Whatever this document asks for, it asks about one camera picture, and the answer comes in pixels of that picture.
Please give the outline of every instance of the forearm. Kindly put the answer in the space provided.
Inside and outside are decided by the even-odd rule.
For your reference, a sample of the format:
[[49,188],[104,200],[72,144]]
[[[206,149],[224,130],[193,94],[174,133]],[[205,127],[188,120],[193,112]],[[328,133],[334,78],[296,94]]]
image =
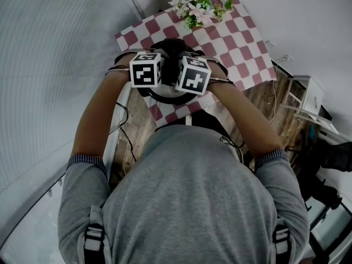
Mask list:
[[254,158],[282,147],[269,121],[235,86],[215,83],[208,89],[230,112]]
[[110,72],[86,107],[79,122],[72,154],[83,153],[102,159],[118,96],[128,81],[123,72]]

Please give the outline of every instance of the gray t-shirt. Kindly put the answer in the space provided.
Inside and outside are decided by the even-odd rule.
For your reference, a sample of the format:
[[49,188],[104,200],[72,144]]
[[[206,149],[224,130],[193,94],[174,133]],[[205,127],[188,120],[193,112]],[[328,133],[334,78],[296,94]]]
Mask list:
[[65,261],[77,263],[77,239],[96,205],[113,263],[269,263],[278,218],[297,263],[309,224],[289,163],[274,158],[254,175],[220,137],[194,126],[157,131],[112,193],[93,164],[70,166],[58,228]]

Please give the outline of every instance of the white cube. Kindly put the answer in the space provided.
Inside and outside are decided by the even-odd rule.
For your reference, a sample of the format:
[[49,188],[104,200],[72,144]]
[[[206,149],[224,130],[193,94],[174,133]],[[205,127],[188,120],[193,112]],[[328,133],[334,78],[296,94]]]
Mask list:
[[204,95],[210,75],[211,69],[205,59],[184,56],[175,89]]
[[130,61],[132,87],[158,87],[161,84],[160,54],[138,52]]

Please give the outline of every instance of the backpack strap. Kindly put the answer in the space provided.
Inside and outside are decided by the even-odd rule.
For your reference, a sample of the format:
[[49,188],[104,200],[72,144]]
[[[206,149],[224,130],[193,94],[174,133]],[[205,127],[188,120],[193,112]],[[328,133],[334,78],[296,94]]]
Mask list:
[[112,264],[110,243],[105,235],[101,208],[92,206],[89,225],[79,236],[77,255],[80,264]]
[[292,244],[290,241],[290,231],[285,224],[276,226],[273,233],[273,244],[276,253],[276,264],[289,264]]

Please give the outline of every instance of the table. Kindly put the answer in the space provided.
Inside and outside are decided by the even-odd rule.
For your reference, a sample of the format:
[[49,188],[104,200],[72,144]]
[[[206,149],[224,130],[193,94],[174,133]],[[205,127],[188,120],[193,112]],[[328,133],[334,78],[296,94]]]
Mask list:
[[[223,4],[226,0],[211,0]],[[121,51],[132,48],[149,49],[165,38],[183,39],[194,50],[202,50],[217,58],[228,69],[228,77],[243,91],[262,82],[276,80],[276,74],[263,39],[252,18],[239,0],[232,0],[234,10],[219,22],[189,30],[184,20],[171,9],[165,10],[134,24],[116,34]],[[190,113],[206,108],[218,100],[207,92],[181,106],[144,98],[158,127],[171,123]]]

